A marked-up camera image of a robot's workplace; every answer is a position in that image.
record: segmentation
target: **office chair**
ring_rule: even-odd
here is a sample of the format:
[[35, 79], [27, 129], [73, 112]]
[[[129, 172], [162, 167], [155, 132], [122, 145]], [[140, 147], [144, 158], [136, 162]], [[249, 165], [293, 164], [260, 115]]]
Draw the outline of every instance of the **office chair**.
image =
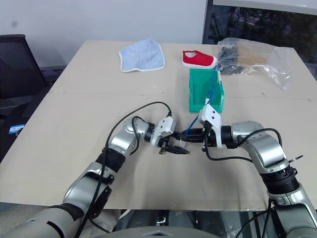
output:
[[25, 124], [50, 90], [44, 80], [25, 35], [0, 35], [1, 99], [33, 96], [30, 103], [17, 106], [5, 119], [0, 132], [0, 163], [17, 135], [9, 134], [13, 125]]

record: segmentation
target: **clear plastic bag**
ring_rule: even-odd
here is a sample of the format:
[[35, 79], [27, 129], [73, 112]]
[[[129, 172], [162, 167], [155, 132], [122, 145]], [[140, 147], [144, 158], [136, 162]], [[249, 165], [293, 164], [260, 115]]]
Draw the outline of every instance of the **clear plastic bag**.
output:
[[225, 38], [218, 45], [218, 68], [222, 74], [250, 75], [262, 71], [284, 91], [289, 88], [292, 48], [238, 38]]

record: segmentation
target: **red shoe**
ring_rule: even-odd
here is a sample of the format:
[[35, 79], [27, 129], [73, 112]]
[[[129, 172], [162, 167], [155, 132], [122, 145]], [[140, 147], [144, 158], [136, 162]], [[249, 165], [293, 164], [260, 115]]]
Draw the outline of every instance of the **red shoe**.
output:
[[216, 57], [199, 51], [183, 51], [183, 65], [190, 68], [214, 68], [218, 63]]

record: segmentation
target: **green box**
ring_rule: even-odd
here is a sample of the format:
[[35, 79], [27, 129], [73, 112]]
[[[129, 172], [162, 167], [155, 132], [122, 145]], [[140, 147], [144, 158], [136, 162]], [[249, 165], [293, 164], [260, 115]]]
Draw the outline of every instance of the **green box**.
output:
[[219, 70], [191, 68], [189, 70], [189, 112], [199, 112], [206, 103], [206, 97], [211, 86], [214, 93], [210, 105], [219, 113], [222, 112], [224, 91]]

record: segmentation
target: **beige tabletop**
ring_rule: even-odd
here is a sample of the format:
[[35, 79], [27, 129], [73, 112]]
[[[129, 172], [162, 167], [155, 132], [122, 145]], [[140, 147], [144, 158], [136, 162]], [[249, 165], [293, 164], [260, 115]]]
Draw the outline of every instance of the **beige tabletop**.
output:
[[[152, 101], [164, 101], [188, 127], [189, 69], [182, 50], [216, 54], [217, 46], [161, 44], [166, 68], [120, 72], [118, 51], [131, 42], [87, 41], [43, 99], [0, 164], [0, 201], [54, 205], [69, 185], [94, 161], [112, 126], [125, 114]], [[313, 205], [317, 207], [317, 83], [293, 51], [293, 82], [282, 91], [265, 75], [222, 76], [223, 125], [255, 120], [279, 130], [288, 158]], [[138, 113], [157, 123], [161, 105]], [[143, 142], [128, 157], [112, 185], [106, 208], [260, 210], [267, 204], [265, 186], [245, 161], [209, 161], [200, 144], [187, 144], [189, 155], [159, 155]], [[242, 149], [211, 149], [215, 156], [243, 155]]]

